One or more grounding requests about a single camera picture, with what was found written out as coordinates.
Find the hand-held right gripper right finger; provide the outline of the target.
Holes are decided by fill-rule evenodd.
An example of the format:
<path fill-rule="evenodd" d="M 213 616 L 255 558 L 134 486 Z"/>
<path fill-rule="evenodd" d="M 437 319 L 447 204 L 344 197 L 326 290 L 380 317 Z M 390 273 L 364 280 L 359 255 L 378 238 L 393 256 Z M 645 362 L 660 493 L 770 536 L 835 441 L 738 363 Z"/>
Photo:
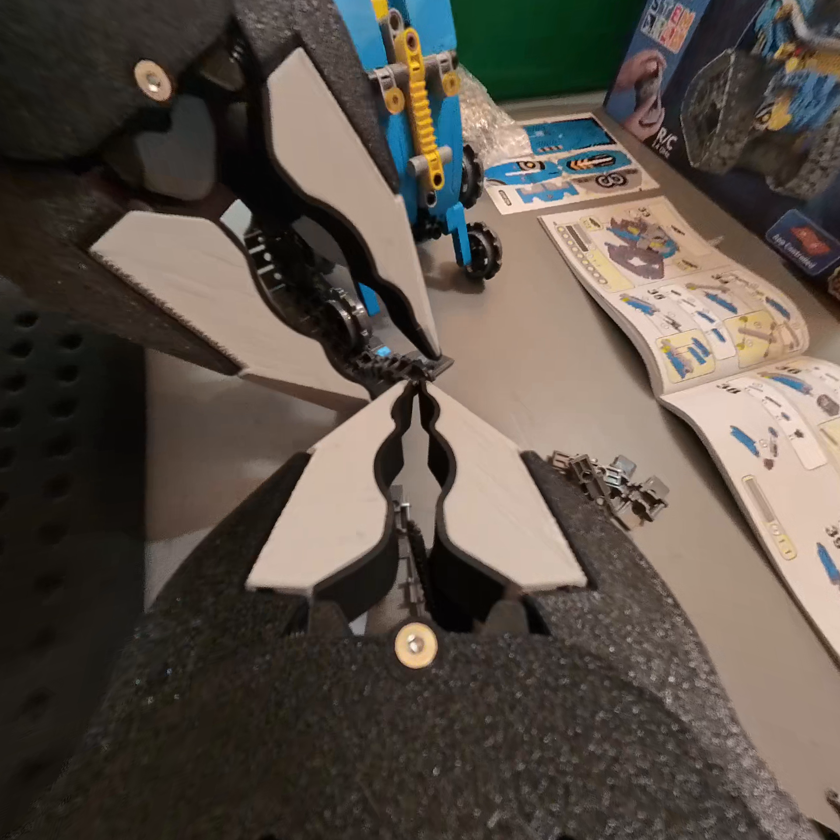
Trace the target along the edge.
<path fill-rule="evenodd" d="M 440 485 L 430 571 L 445 594 L 584 587 L 585 573 L 519 446 L 435 385 L 418 393 Z"/>

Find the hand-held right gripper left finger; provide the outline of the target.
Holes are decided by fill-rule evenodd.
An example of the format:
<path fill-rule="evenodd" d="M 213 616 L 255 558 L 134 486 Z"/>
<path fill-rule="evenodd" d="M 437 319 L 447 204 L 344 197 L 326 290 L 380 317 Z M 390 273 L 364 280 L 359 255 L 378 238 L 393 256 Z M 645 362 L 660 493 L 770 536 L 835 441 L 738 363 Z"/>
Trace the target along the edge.
<path fill-rule="evenodd" d="M 246 580 L 251 591 L 312 596 L 385 535 L 391 507 L 375 459 L 397 435 L 396 409 L 413 396 L 404 381 L 310 447 L 308 462 Z"/>

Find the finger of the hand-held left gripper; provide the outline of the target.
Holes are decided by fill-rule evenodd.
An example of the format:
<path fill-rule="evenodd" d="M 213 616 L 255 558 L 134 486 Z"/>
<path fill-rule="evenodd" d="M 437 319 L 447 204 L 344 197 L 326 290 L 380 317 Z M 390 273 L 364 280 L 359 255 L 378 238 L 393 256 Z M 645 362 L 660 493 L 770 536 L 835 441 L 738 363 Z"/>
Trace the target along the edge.
<path fill-rule="evenodd" d="M 368 403 L 393 386 L 352 380 L 318 341 L 283 322 L 243 246 L 214 221 L 130 211 L 89 252 L 232 361 L 242 380 L 309 403 Z"/>
<path fill-rule="evenodd" d="M 279 172 L 392 321 L 426 357 L 441 349 L 403 197 L 394 192 L 304 48 L 266 80 L 267 137 Z"/>

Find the blue toy robot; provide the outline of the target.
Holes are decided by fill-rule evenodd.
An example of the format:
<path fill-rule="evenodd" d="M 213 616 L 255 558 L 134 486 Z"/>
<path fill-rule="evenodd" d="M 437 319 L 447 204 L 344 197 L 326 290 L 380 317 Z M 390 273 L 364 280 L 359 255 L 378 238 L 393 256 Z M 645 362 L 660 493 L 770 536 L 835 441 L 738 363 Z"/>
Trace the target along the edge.
<path fill-rule="evenodd" d="M 463 133 L 451 3 L 333 5 L 364 71 L 415 244 L 448 238 L 457 267 L 483 289 L 501 267 L 501 242 L 485 223 L 466 218 L 484 172 Z"/>

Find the pile of grey track links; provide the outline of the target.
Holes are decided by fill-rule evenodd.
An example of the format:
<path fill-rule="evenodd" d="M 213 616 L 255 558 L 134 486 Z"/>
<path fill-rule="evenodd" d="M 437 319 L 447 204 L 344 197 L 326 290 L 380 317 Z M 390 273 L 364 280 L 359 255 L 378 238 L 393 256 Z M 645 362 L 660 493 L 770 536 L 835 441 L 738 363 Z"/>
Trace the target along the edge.
<path fill-rule="evenodd" d="M 664 481 L 656 476 L 636 481 L 637 465 L 626 456 L 618 455 L 605 465 L 589 455 L 555 450 L 546 460 L 626 531 L 654 522 L 669 506 Z"/>

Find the grey desk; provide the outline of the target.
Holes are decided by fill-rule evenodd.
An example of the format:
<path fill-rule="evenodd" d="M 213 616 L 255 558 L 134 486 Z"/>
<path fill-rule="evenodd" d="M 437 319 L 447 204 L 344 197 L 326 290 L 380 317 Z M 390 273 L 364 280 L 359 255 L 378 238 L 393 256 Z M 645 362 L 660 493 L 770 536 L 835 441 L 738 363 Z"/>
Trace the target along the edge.
<path fill-rule="evenodd" d="M 653 397 L 634 346 L 572 276 L 536 212 L 472 210 L 502 268 L 485 290 L 447 240 L 421 260 L 455 365 L 439 387 L 520 446 L 633 460 L 670 489 L 631 535 L 694 624 L 741 724 L 780 784 L 832 828 L 838 667 L 778 579 L 705 446 Z M 149 351 L 144 606 L 222 518 L 345 415 Z"/>

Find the bubble wrap bag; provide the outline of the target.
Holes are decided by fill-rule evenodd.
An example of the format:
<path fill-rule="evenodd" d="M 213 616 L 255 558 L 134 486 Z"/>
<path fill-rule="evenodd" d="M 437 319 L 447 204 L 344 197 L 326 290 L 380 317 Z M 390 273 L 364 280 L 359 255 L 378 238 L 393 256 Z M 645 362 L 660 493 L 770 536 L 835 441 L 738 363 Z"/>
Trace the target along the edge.
<path fill-rule="evenodd" d="M 485 86 L 465 67 L 457 69 L 459 101 L 465 144 L 484 168 L 511 160 L 527 151 L 522 127 L 494 100 Z"/>

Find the blue sticker sheet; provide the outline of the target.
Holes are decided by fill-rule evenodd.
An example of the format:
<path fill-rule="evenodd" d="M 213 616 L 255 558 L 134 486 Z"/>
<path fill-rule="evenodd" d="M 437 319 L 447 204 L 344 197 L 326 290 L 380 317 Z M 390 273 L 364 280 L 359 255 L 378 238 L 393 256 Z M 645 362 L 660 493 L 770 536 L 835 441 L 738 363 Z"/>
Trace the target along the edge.
<path fill-rule="evenodd" d="M 622 201 L 659 191 L 655 178 L 591 112 L 515 122 L 484 162 L 484 189 L 502 215 Z"/>

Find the green plastic bin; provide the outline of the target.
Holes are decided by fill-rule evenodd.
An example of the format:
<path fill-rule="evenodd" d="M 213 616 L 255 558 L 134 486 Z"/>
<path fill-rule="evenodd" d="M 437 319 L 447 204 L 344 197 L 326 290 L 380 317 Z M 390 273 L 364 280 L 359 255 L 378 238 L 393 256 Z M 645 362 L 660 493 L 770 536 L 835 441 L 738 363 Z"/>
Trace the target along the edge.
<path fill-rule="evenodd" d="M 608 89 L 644 1 L 453 1 L 460 63 L 496 101 Z"/>

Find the black perforated pad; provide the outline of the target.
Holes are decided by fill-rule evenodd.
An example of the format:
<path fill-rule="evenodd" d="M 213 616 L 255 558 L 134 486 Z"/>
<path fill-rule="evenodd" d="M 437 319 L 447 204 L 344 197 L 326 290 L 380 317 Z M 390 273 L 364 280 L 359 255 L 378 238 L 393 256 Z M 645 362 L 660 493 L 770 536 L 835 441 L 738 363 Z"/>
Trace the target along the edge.
<path fill-rule="evenodd" d="M 1 829 L 24 824 L 144 605 L 142 349 L 1 293 Z"/>

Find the instruction booklet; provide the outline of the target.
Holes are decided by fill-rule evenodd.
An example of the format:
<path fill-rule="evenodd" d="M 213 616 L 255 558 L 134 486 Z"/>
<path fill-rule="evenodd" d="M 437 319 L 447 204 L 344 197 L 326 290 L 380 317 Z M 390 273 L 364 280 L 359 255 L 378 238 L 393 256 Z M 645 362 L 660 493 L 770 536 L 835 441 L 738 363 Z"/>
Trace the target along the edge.
<path fill-rule="evenodd" d="M 772 566 L 839 655 L 839 370 L 800 309 L 664 197 L 539 218 L 698 435 Z"/>

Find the dark blue robot kit box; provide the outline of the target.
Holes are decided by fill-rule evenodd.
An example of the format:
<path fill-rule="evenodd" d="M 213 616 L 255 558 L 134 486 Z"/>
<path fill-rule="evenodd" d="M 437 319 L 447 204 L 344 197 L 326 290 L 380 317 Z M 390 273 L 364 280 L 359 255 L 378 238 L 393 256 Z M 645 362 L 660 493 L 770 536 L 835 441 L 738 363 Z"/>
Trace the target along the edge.
<path fill-rule="evenodd" d="M 604 107 L 838 298 L 838 1 L 646 2 Z"/>

